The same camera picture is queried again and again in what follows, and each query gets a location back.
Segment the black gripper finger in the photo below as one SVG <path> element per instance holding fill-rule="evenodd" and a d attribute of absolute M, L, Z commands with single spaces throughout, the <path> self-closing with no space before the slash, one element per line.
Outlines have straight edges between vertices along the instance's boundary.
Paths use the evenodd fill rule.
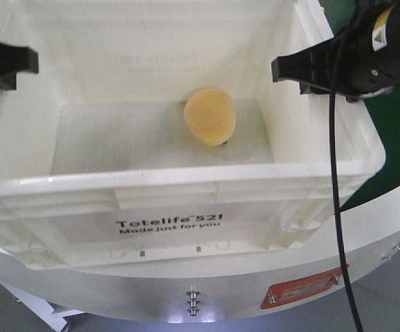
<path fill-rule="evenodd" d="M 0 42 L 0 90 L 17 89 L 17 74 L 39 73 L 39 55 L 29 47 Z"/>

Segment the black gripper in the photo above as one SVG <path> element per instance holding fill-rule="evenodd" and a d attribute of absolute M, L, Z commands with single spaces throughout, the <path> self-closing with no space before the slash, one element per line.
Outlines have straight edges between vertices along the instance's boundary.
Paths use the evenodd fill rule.
<path fill-rule="evenodd" d="M 326 94 L 336 57 L 341 53 L 341 85 L 351 100 L 380 95 L 400 85 L 400 1 L 378 10 L 340 49 L 341 37 L 276 57 L 271 62 L 274 82 L 292 80 L 301 94 Z"/>

